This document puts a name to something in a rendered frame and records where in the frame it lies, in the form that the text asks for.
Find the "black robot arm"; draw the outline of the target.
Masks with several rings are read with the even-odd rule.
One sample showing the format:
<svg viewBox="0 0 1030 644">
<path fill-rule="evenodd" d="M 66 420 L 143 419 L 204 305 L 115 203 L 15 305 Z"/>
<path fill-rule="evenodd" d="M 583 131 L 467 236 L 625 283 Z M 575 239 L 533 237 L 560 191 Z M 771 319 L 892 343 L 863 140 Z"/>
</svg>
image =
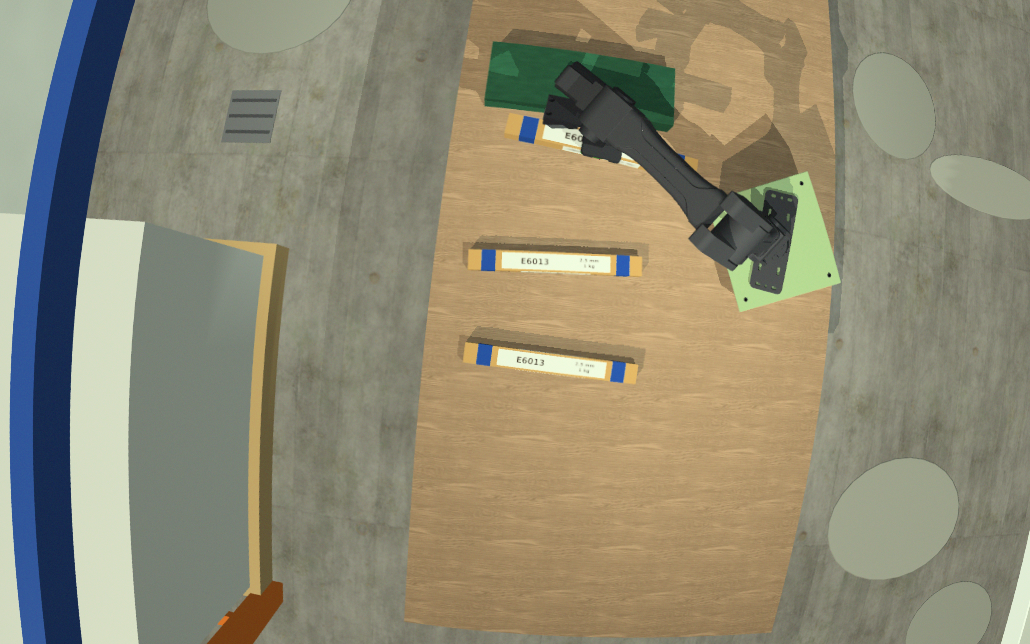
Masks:
<svg viewBox="0 0 1030 644">
<path fill-rule="evenodd" d="M 727 195 L 714 187 L 670 147 L 651 121 L 636 108 L 631 97 L 620 88 L 603 82 L 578 61 L 568 65 L 554 82 L 568 98 L 549 94 L 543 125 L 551 129 L 580 127 L 582 143 L 600 148 L 609 143 L 632 158 L 670 193 L 696 229 L 688 239 L 699 251 L 730 271 L 749 258 L 754 262 L 750 286 L 781 293 L 797 197 L 767 190 L 762 212 L 739 193 L 731 191 Z M 710 232 L 707 228 L 724 210 L 728 214 Z"/>
</svg>

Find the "tan welding electrode pack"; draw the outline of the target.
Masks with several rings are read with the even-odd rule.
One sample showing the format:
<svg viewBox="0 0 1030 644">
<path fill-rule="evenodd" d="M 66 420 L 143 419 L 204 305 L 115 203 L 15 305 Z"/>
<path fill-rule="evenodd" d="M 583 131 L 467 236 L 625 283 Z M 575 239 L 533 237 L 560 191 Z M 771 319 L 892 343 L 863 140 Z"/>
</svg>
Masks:
<svg viewBox="0 0 1030 644">
<path fill-rule="evenodd" d="M 638 364 L 465 342 L 464 362 L 636 384 Z"/>
<path fill-rule="evenodd" d="M 641 277 L 642 257 L 469 249 L 468 270 Z"/>
<path fill-rule="evenodd" d="M 504 138 L 542 145 L 568 152 L 581 154 L 583 135 L 579 129 L 551 129 L 542 124 L 542 118 L 533 118 L 509 113 Z M 582 155 L 582 154 L 581 154 Z M 679 154 L 697 172 L 698 160 Z M 644 170 L 634 160 L 622 152 L 618 164 Z"/>
</svg>

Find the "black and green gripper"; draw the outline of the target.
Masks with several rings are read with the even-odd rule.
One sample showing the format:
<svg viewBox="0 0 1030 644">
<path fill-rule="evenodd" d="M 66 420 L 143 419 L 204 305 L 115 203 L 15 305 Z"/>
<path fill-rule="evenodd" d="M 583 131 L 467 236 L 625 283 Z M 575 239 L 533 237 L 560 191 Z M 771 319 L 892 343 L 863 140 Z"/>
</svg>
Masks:
<svg viewBox="0 0 1030 644">
<path fill-rule="evenodd" d="M 621 151 L 614 149 L 610 144 L 607 143 L 605 143 L 603 148 L 582 143 L 580 152 L 583 156 L 608 160 L 608 162 L 615 164 L 618 164 L 621 161 L 622 157 Z"/>
</svg>

